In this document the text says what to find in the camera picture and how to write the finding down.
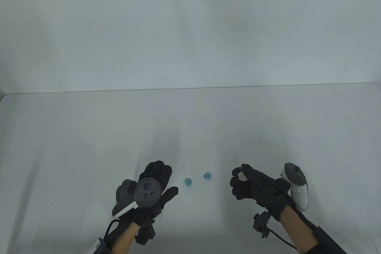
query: blue circle marker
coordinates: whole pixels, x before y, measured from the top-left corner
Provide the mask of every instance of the blue circle marker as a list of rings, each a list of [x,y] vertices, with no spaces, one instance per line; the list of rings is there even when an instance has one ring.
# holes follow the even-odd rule
[[[206,179],[206,180],[210,180],[212,178],[212,174],[210,173],[210,172],[206,172],[205,174],[204,174],[204,179]]]
[[[185,179],[184,183],[185,183],[187,186],[190,186],[190,185],[192,184],[192,179],[190,179],[190,178],[187,177],[187,178]]]

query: wrist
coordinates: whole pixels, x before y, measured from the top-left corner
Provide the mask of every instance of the wrist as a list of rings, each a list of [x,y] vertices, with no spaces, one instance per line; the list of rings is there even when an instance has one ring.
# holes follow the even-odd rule
[[[131,224],[128,227],[133,232],[138,232],[140,229],[140,226],[137,225],[135,222],[131,222]]]

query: white tabletop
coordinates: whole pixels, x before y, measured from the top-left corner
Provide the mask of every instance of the white tabletop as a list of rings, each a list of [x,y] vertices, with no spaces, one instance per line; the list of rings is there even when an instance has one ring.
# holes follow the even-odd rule
[[[370,84],[8,95],[0,253],[86,253],[106,231],[118,185],[153,160],[173,167],[179,195],[154,240],[131,253],[294,253],[252,229],[264,209],[236,201],[229,186],[241,163],[279,177],[288,161],[309,183],[305,215],[349,253],[376,253],[380,111]]]

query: finger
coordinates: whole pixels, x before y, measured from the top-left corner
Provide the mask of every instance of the finger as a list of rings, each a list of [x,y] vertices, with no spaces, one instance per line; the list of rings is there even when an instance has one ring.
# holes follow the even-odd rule
[[[240,172],[242,172],[242,168],[241,168],[241,167],[237,167],[237,168],[235,168],[235,169],[232,171],[232,175],[233,175],[234,177],[236,177],[236,176],[238,176],[238,174],[239,174]]]
[[[236,186],[236,187],[233,187],[232,189],[232,194],[234,196],[237,196],[239,194],[250,194],[250,189],[248,189],[247,186]]]
[[[158,176],[157,180],[162,186],[162,189],[164,190],[169,182],[169,179],[172,175],[172,168],[171,166],[165,165],[163,166],[160,175]]]
[[[172,198],[174,198],[178,193],[179,188],[177,186],[169,188],[165,193],[162,194],[162,197],[160,198],[161,207],[164,208],[164,205]]]
[[[252,198],[252,197],[248,194],[239,194],[239,195],[235,196],[235,198],[237,200],[243,200],[244,198]]]
[[[152,177],[154,179],[157,179],[160,175],[160,172],[162,171],[164,167],[164,163],[161,160],[157,160],[153,165],[152,169],[149,172],[149,177]]]
[[[239,179],[237,177],[232,177],[230,179],[230,186],[231,187],[235,187],[237,185],[237,183],[239,183]]]
[[[139,182],[142,180],[142,179],[145,179],[147,177],[149,177],[149,174],[152,170],[152,168],[154,167],[154,164],[155,162],[151,162],[149,163],[147,166],[146,166],[146,169],[144,170],[144,172],[142,172],[139,176]]]

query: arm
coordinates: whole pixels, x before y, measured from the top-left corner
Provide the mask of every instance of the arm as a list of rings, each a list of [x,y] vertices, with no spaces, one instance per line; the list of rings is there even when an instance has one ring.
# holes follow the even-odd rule
[[[139,229],[140,226],[132,222],[131,225],[127,228],[127,230],[124,231],[124,233],[120,235],[119,238],[116,240],[112,249],[112,253],[127,254]]]
[[[319,244],[311,228],[300,219],[291,206],[286,205],[279,219],[299,253],[306,253]]]

